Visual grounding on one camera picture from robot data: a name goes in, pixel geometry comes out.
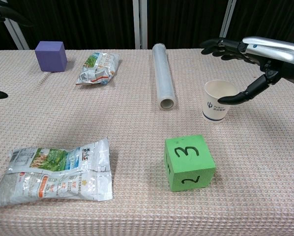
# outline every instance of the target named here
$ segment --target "purple foam cube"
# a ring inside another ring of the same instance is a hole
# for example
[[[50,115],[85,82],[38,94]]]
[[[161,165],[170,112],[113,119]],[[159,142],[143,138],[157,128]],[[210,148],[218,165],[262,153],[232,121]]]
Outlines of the purple foam cube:
[[[40,41],[34,51],[42,71],[60,72],[65,70],[67,58],[63,42]]]

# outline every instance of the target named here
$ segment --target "table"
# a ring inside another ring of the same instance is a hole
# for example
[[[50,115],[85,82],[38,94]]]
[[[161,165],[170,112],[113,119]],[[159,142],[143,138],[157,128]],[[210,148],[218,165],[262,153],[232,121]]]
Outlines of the table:
[[[282,79],[203,120],[207,81],[244,90],[256,65],[167,50],[177,106],[161,111],[151,50],[120,54],[106,86],[76,86],[94,50],[67,50],[65,72],[41,72],[34,51],[0,51],[0,179],[13,148],[74,148],[108,137],[114,199],[42,200],[0,208],[0,235],[294,235],[294,84]],[[203,134],[216,163],[207,188],[171,192],[165,138]]]

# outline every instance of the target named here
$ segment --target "green foam cube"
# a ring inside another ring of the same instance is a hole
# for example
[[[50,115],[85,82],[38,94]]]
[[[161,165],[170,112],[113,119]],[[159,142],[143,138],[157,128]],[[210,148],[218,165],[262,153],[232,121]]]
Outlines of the green foam cube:
[[[173,192],[208,186],[216,169],[202,135],[166,139],[164,163]]]

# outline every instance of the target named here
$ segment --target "foam block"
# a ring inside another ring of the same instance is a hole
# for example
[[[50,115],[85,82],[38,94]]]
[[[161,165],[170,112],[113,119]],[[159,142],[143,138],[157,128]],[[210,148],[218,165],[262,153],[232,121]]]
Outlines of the foam block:
[[[40,41],[34,51],[42,71],[65,71],[67,58],[63,42]]]
[[[166,139],[164,163],[173,192],[208,186],[216,169],[202,135]]]

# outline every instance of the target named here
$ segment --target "white paper cup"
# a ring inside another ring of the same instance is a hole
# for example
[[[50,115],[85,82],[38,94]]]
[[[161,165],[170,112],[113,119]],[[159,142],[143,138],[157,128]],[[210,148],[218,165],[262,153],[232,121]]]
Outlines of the white paper cup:
[[[224,96],[233,96],[238,93],[237,88],[230,82],[212,80],[205,84],[203,99],[203,117],[211,123],[220,123],[226,116],[230,105],[223,105],[217,100]]]

